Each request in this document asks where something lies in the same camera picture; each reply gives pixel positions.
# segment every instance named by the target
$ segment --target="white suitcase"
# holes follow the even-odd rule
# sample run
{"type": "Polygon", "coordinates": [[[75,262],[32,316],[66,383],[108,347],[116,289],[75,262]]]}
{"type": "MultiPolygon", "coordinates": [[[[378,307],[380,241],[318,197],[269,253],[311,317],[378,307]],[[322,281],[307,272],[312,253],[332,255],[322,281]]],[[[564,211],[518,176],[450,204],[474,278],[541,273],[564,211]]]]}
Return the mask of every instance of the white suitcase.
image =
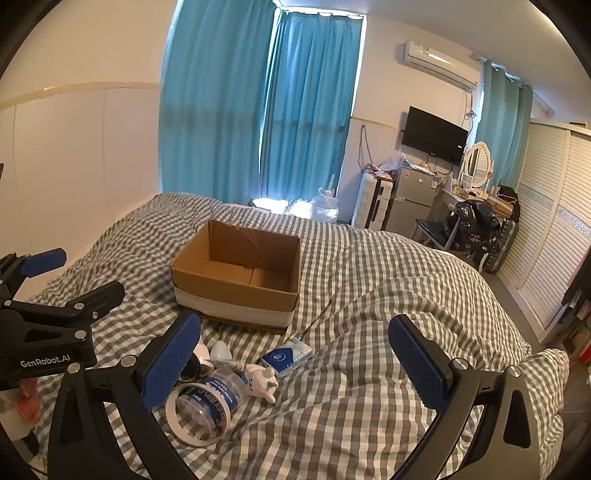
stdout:
{"type": "Polygon", "coordinates": [[[391,193],[392,180],[389,177],[364,173],[351,225],[355,228],[381,230],[391,193]]]}

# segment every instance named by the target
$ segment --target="black suitcase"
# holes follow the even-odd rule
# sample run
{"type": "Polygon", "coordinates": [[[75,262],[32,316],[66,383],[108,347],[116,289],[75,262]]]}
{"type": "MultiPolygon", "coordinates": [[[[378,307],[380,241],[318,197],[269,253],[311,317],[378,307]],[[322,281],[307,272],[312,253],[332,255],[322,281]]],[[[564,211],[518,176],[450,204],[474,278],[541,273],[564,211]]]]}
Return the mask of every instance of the black suitcase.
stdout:
{"type": "Polygon", "coordinates": [[[519,232],[519,223],[514,220],[507,219],[501,225],[499,233],[499,241],[501,242],[501,249],[496,254],[489,255],[485,262],[483,270],[488,273],[497,273],[507,258],[507,253],[511,249],[511,245],[515,241],[515,237],[519,232]]]}

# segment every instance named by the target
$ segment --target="blue label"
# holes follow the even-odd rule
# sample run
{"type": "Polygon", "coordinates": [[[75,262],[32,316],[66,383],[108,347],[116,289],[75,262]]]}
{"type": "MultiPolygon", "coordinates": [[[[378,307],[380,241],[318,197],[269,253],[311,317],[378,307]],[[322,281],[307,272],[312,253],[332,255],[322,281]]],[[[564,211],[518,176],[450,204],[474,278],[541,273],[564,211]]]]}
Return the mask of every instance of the blue label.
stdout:
{"type": "Polygon", "coordinates": [[[204,409],[205,413],[207,413],[212,418],[216,427],[221,429],[226,428],[223,406],[210,392],[200,390],[198,388],[191,388],[187,390],[184,395],[191,397],[194,401],[199,403],[199,405],[201,405],[201,407],[204,409]]]}
{"type": "Polygon", "coordinates": [[[281,373],[294,362],[294,353],[291,348],[277,348],[262,356],[265,362],[281,373]]]}
{"type": "Polygon", "coordinates": [[[230,409],[230,413],[234,413],[234,411],[238,408],[238,399],[234,392],[221,380],[213,377],[205,377],[200,381],[200,383],[209,385],[215,391],[217,391],[223,398],[226,400],[228,404],[228,408],[230,409]]]}

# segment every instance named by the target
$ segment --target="blue gripper pad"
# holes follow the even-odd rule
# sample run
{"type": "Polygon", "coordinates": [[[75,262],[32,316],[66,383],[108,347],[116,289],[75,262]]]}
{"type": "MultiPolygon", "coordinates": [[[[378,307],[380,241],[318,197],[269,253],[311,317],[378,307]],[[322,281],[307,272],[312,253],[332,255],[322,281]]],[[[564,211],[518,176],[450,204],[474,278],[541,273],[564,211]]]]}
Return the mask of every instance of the blue gripper pad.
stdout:
{"type": "Polygon", "coordinates": [[[388,326],[388,340],[423,404],[437,412],[445,410],[447,382],[425,349],[427,340],[419,329],[406,315],[395,316],[388,326]]]}
{"type": "Polygon", "coordinates": [[[56,248],[27,258],[22,263],[21,273],[24,277],[33,278],[56,268],[63,267],[66,261],[66,252],[61,248],[56,248]]]}
{"type": "Polygon", "coordinates": [[[182,312],[175,322],[157,340],[159,352],[155,358],[150,358],[154,351],[149,351],[152,342],[139,356],[139,363],[149,362],[148,368],[143,372],[142,400],[144,405],[151,411],[153,408],[161,407],[166,403],[168,394],[174,387],[178,376],[201,336],[201,321],[194,313],[182,312]]]}

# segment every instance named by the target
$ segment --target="black chair seat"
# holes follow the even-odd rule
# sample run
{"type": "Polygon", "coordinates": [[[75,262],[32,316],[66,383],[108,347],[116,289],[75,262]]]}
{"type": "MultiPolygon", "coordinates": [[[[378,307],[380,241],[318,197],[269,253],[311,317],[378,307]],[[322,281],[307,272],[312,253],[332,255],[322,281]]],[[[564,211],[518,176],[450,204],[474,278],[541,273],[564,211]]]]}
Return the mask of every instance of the black chair seat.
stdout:
{"type": "Polygon", "coordinates": [[[447,240],[449,239],[449,233],[443,228],[443,222],[430,222],[429,220],[418,220],[417,224],[425,231],[430,237],[432,237],[439,245],[445,247],[447,240]]]}

